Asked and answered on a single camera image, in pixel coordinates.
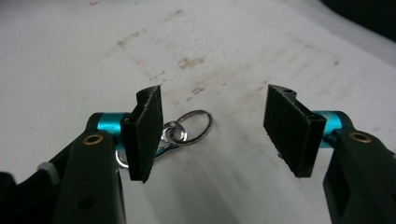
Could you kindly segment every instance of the brass screw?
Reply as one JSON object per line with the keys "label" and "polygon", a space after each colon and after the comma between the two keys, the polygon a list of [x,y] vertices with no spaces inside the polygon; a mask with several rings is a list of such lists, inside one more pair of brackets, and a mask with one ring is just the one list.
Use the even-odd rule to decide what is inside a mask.
{"label": "brass screw", "polygon": [[362,142],[362,143],[371,143],[372,139],[364,133],[350,133],[349,137],[354,139],[355,141]]}
{"label": "brass screw", "polygon": [[103,140],[103,136],[101,134],[92,134],[90,136],[85,137],[82,140],[82,143],[85,146],[92,146],[102,142],[102,140]]}

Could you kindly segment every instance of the dirty stain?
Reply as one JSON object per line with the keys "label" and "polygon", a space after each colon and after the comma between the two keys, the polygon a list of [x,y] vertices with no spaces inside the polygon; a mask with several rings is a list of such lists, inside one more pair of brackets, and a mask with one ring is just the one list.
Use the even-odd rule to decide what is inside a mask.
{"label": "dirty stain", "polygon": [[200,93],[200,92],[203,91],[203,90],[204,90],[204,88],[197,87],[197,88],[195,88],[191,93],[194,93],[194,95],[196,95],[196,94]]}
{"label": "dirty stain", "polygon": [[163,21],[171,21],[173,19],[176,19],[180,16],[183,16],[185,14],[183,9],[179,9],[176,12],[172,13],[171,15],[169,15],[168,17],[166,17],[165,19],[163,19]]}
{"label": "dirty stain", "polygon": [[125,49],[126,47],[127,47],[127,45],[128,45],[128,43],[132,40],[132,39],[134,39],[134,38],[137,38],[137,37],[139,37],[140,36],[140,32],[134,32],[133,34],[131,34],[131,35],[127,35],[127,36],[125,36],[122,40],[120,40],[119,41],[119,43],[118,43],[118,45],[120,46],[120,47],[122,47],[123,49]]}
{"label": "dirty stain", "polygon": [[163,74],[165,74],[166,72],[165,71],[162,71],[159,75],[157,75],[157,76],[155,76],[155,77],[151,77],[149,80],[151,81],[151,80],[153,80],[153,79],[156,79],[157,77],[160,77],[160,76],[162,76]]}
{"label": "dirty stain", "polygon": [[200,63],[204,63],[204,62],[205,62],[204,57],[200,57],[200,58],[196,58],[196,59],[182,58],[178,62],[178,64],[182,70],[185,70],[186,68],[193,68],[196,65],[198,65]]}

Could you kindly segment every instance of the black rubber pad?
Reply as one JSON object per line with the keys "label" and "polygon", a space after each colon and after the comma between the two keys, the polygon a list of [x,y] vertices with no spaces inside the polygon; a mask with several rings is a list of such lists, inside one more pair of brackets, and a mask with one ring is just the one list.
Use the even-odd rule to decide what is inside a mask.
{"label": "black rubber pad", "polygon": [[163,134],[163,108],[160,86],[136,94],[137,106],[121,121],[121,139],[125,146],[131,180],[149,179],[155,153]]}
{"label": "black rubber pad", "polygon": [[326,125],[296,99],[297,93],[269,85],[264,128],[296,177],[310,177]]}

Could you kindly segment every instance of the key ring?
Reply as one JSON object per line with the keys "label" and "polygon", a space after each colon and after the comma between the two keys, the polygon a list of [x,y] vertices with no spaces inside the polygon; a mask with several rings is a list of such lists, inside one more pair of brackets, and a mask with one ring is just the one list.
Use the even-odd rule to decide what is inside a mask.
{"label": "key ring", "polygon": [[[207,115],[207,117],[208,117],[207,126],[204,129],[204,131],[202,133],[200,133],[197,137],[187,140],[188,139],[188,130],[182,122],[186,119],[189,119],[189,118],[197,116],[197,115]],[[165,152],[168,152],[170,150],[177,149],[177,148],[184,147],[184,146],[190,146],[190,145],[193,145],[193,144],[201,141],[209,133],[211,127],[212,127],[212,116],[204,110],[193,110],[193,111],[181,116],[176,121],[170,121],[170,122],[165,123],[163,125],[163,135],[161,136],[161,141],[164,141],[165,143],[168,143],[168,144],[164,147],[157,148],[155,159],[161,157],[161,155],[163,155]],[[179,139],[176,139],[174,137],[175,130],[180,131]],[[170,132],[169,139],[166,136],[166,134],[168,132]],[[120,155],[121,152],[124,152],[124,151],[116,150],[116,161],[119,164],[119,167],[121,169],[128,169],[129,168],[128,163]]]}
{"label": "key ring", "polygon": [[[171,121],[167,122],[163,125],[163,135],[161,136],[161,141],[164,141],[165,143],[168,143],[164,147],[158,147],[157,152],[155,154],[155,159],[161,157],[165,152],[168,152],[173,149],[180,148],[180,145],[177,145],[175,143],[170,142],[167,137],[166,133],[169,132],[170,130],[175,130],[178,129],[180,131],[180,141],[186,141],[188,137],[188,131],[187,128],[184,124],[178,122],[178,121]],[[124,150],[116,150],[116,161],[119,164],[119,167],[121,169],[128,169],[129,165],[128,163],[122,158],[120,155],[121,152],[125,152]]]}
{"label": "key ring", "polygon": [[176,143],[176,144],[179,145],[179,146],[190,146],[190,145],[193,145],[193,144],[195,144],[195,143],[201,141],[201,140],[209,133],[210,129],[212,128],[212,116],[211,116],[208,112],[206,112],[206,111],[204,111],[204,110],[193,110],[193,111],[191,111],[191,112],[189,112],[189,113],[187,113],[187,114],[181,116],[181,117],[177,120],[177,122],[178,122],[178,123],[181,123],[181,122],[183,122],[184,120],[189,119],[189,118],[191,118],[191,117],[193,117],[193,116],[196,116],[196,115],[207,115],[207,117],[208,117],[208,119],[209,119],[209,121],[208,121],[208,123],[207,123],[207,126],[206,126],[206,128],[205,128],[205,130],[204,130],[201,134],[199,134],[197,137],[192,138],[192,139],[187,140],[187,141],[175,139],[175,138],[173,138],[173,134],[171,134],[169,140],[170,140],[171,142],[173,142],[173,143]]}

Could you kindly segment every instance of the teal metal part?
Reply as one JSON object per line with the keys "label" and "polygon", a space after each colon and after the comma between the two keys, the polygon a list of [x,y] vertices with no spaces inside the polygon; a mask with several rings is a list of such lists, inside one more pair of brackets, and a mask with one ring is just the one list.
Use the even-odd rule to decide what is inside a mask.
{"label": "teal metal part", "polygon": [[320,148],[332,147],[328,143],[326,143],[324,139],[326,138],[326,136],[332,134],[332,131],[336,129],[342,129],[343,128],[342,121],[340,120],[338,115],[333,111],[312,111],[312,112],[323,116],[327,120],[322,135],[322,141],[320,142]]}
{"label": "teal metal part", "polygon": [[98,122],[97,129],[99,131],[106,131],[116,140],[115,149],[124,150],[124,145],[121,141],[121,126],[120,121],[125,113],[104,113]]}

